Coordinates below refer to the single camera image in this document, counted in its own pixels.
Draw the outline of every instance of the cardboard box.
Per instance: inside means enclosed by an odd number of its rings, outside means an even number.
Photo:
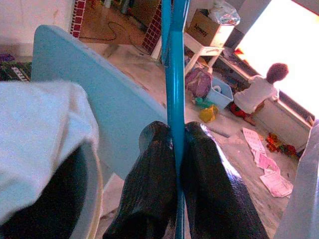
[[[223,47],[234,26],[220,25],[196,10],[186,32],[203,46]]]

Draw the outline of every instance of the bright window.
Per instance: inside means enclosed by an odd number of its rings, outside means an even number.
[[[286,63],[289,74],[275,86],[319,116],[319,16],[291,0],[272,0],[237,49],[262,76],[273,63]]]

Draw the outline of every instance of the scattered paper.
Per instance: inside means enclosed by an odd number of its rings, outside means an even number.
[[[247,143],[252,150],[265,153],[265,148],[256,132],[243,127],[243,133]]]
[[[280,174],[280,168],[277,166],[276,162],[273,159],[263,155],[261,152],[256,151],[255,163],[257,167],[260,167],[264,169],[265,171],[271,170],[271,171],[279,172]]]
[[[282,177],[280,172],[268,170],[265,175],[260,176],[260,179],[274,197],[282,198],[293,191],[291,182]]]

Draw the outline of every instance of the white shirt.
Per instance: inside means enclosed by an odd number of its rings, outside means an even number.
[[[256,107],[267,98],[271,97],[273,100],[279,98],[279,91],[261,76],[254,76],[248,81],[251,86],[234,95],[234,103],[245,113],[253,113]]]

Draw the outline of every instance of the wooden floor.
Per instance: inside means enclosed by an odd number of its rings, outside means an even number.
[[[158,103],[166,107],[164,68],[159,62],[154,61],[150,56],[139,52],[132,46],[95,43],[87,43],[87,45],[139,84]],[[191,102],[188,95],[185,98],[185,122],[200,121],[198,118],[200,109]],[[256,166],[241,130],[242,127],[246,127],[256,131],[263,137],[262,143],[265,148],[267,144],[265,138],[268,132],[262,125],[251,126],[241,118],[234,116],[228,109],[220,110],[216,120],[206,123],[206,126],[211,130],[212,136],[221,146],[229,162],[242,176],[267,234],[272,239],[289,198],[274,198],[263,185],[259,178],[263,175],[263,170]],[[289,158],[284,154],[270,152],[267,148],[266,153],[276,161],[281,169],[281,175],[293,183],[298,165],[296,159]],[[113,200],[119,201],[123,182],[117,184],[118,186],[114,185],[112,192],[104,195],[105,206],[110,205]],[[115,216],[112,211],[115,209],[116,206],[109,208],[109,214],[100,220],[96,239],[102,238],[104,231]],[[189,239],[187,221],[185,225],[185,238]]]
[[[100,3],[86,4],[80,32],[82,42],[142,45],[145,33],[129,17]]]

